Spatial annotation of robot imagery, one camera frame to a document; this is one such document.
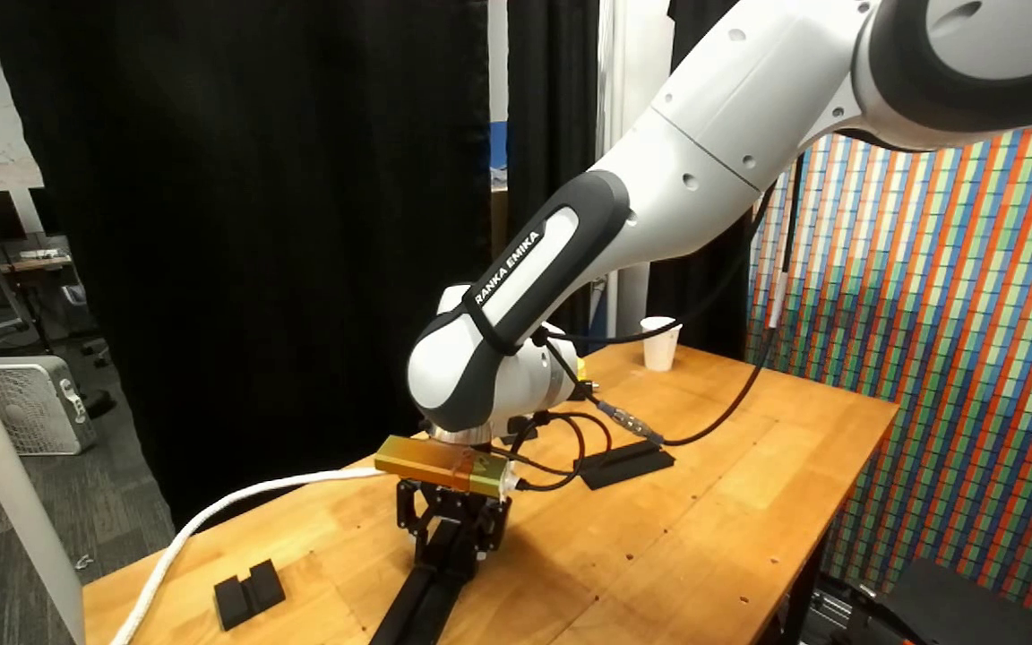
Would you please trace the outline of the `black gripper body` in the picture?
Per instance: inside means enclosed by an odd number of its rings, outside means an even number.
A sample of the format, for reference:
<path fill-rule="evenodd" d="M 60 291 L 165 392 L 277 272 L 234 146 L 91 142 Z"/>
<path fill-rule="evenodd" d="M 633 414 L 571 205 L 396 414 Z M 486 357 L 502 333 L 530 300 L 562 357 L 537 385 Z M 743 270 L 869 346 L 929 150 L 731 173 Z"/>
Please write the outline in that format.
<path fill-rule="evenodd" d="M 395 492 L 396 528 L 416 537 L 416 554 L 432 560 L 436 537 L 432 528 L 450 528 L 466 535 L 466 545 L 476 554 L 491 554 L 502 545 L 509 524 L 509 498 L 448 492 L 424 479 L 400 479 Z"/>

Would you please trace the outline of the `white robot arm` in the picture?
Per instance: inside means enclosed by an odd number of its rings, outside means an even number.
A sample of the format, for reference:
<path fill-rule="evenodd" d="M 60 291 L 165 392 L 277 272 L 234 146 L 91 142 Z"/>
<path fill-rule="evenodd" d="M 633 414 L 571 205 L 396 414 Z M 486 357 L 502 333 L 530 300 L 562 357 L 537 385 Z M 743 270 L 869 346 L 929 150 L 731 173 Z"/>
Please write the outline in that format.
<path fill-rule="evenodd" d="M 572 393 L 537 325 L 582 285 L 685 257 L 823 131 L 943 150 L 1032 124 L 1032 0 L 739 0 L 627 131 L 416 340 L 406 385 L 457 445 Z"/>

